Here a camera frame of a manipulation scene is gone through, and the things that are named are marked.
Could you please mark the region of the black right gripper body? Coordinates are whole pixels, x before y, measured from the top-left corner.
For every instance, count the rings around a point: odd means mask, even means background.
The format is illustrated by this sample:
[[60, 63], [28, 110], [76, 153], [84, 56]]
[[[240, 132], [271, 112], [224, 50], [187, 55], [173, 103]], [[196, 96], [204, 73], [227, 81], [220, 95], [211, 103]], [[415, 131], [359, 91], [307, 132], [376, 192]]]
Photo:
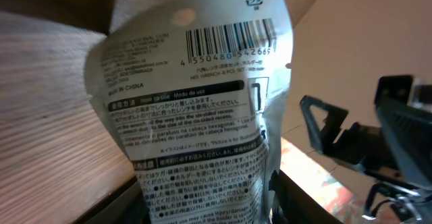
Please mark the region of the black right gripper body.
[[363, 217], [375, 219], [385, 197], [401, 222], [431, 222], [431, 85], [411, 75], [383, 76], [374, 99], [380, 126], [342, 129], [348, 110], [324, 103], [323, 154], [375, 180]]

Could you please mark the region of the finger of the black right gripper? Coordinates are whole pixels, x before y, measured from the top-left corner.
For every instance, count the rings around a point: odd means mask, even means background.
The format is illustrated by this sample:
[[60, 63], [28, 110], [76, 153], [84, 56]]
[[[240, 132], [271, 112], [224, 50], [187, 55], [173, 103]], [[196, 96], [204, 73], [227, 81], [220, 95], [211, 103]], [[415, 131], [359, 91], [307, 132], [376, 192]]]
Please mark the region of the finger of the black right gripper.
[[[326, 113], [322, 123], [314, 115], [312, 108]], [[308, 130], [310, 145], [321, 154], [330, 154], [334, 149], [333, 143], [342, 130], [341, 126], [348, 115], [348, 110], [309, 95], [301, 99], [300, 109]]]

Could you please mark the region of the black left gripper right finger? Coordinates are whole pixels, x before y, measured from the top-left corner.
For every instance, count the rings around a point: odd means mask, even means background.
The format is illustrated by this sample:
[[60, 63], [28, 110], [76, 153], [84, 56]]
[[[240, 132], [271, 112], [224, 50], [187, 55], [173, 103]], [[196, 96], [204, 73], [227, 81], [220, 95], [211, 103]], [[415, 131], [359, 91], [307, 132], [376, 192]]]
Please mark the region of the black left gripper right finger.
[[269, 191], [275, 192], [271, 207], [274, 224], [342, 224], [283, 171], [271, 174]]

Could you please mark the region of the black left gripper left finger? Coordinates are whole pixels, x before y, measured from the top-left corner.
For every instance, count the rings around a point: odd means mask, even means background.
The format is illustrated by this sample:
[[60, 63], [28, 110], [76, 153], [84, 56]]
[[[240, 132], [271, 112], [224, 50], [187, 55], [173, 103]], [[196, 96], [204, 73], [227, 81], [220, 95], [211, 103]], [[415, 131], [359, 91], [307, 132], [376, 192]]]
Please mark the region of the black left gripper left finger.
[[149, 210], [136, 177], [74, 221], [75, 224], [147, 224]]

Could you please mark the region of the red snack box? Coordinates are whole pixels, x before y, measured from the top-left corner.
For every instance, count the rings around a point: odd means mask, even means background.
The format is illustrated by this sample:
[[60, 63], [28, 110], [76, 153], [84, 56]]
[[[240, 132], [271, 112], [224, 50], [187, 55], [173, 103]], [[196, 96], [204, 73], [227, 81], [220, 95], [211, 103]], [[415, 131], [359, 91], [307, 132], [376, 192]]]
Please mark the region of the red snack box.
[[288, 140], [281, 139], [280, 169], [315, 202], [342, 223], [399, 223], [386, 203], [373, 220], [364, 218], [364, 202], [343, 186], [330, 172]]

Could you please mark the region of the red silver foil packet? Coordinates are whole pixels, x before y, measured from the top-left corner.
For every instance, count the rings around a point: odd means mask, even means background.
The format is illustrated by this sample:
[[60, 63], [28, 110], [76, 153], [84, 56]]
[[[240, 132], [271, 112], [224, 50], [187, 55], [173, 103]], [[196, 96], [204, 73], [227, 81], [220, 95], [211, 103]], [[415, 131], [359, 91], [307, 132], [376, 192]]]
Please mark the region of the red silver foil packet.
[[90, 103], [151, 223], [268, 223], [293, 29], [284, 0], [177, 0], [94, 46]]

